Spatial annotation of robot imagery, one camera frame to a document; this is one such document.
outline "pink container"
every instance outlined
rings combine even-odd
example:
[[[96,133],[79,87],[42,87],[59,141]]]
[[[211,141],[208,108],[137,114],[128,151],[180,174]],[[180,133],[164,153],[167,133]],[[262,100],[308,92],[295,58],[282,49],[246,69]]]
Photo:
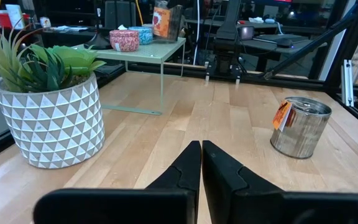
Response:
[[[110,44],[114,50],[133,52],[139,48],[139,32],[136,30],[110,31]]]

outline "blue container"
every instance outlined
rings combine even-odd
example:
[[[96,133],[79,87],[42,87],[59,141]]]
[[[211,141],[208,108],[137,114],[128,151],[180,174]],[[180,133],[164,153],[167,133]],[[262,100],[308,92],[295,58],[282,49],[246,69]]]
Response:
[[[139,32],[139,42],[141,45],[151,44],[153,41],[153,32],[148,27],[130,27],[130,30],[136,30]]]

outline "white cable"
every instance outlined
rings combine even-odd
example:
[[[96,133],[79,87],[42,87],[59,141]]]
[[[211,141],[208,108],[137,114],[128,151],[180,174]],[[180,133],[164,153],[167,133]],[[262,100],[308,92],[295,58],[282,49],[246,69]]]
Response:
[[[193,65],[196,65],[198,37],[200,36],[200,0],[196,0],[196,1],[197,1],[197,39],[196,39],[196,50],[194,51]]]
[[[276,22],[276,23],[278,24],[278,30],[280,31],[280,34],[281,34],[281,35],[284,35],[283,32],[281,31],[281,25],[280,25],[280,23],[279,23],[279,22]]]

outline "tin can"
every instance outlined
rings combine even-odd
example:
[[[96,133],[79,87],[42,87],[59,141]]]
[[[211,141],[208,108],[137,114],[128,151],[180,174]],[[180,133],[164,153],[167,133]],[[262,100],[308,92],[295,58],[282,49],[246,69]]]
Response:
[[[307,159],[313,155],[332,109],[305,97],[291,96],[285,100],[292,103],[290,114],[283,131],[274,130],[270,142],[284,155]]]

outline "succulent plant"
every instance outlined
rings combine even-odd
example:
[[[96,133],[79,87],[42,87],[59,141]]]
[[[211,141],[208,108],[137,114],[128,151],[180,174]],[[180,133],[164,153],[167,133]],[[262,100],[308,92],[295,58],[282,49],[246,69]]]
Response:
[[[22,69],[23,66],[21,64],[21,57],[28,47],[19,52],[19,46],[26,37],[34,32],[37,32],[38,30],[29,32],[21,38],[19,38],[19,36],[23,30],[20,30],[14,38],[12,36],[13,30],[14,29],[11,30],[8,39],[6,39],[4,35],[4,29],[2,30],[2,34],[0,34],[0,76],[4,80],[7,90],[13,92],[23,92],[25,90],[20,88],[22,83],[17,77],[25,76]]]
[[[23,63],[23,71],[26,75],[23,77],[15,75],[15,78],[21,81],[21,84],[15,83],[15,85],[26,91],[40,93],[62,90],[76,84],[71,67],[66,73],[65,64],[58,55],[46,50],[45,55],[47,62],[34,54],[29,54],[26,62]]]
[[[53,48],[47,48],[47,52],[62,58],[66,66],[66,73],[71,67],[74,76],[88,77],[92,71],[106,63],[100,60],[95,61],[97,53],[91,52],[90,48],[81,50],[66,46],[54,46]],[[43,61],[48,61],[48,57],[43,47],[32,44],[30,49]]]

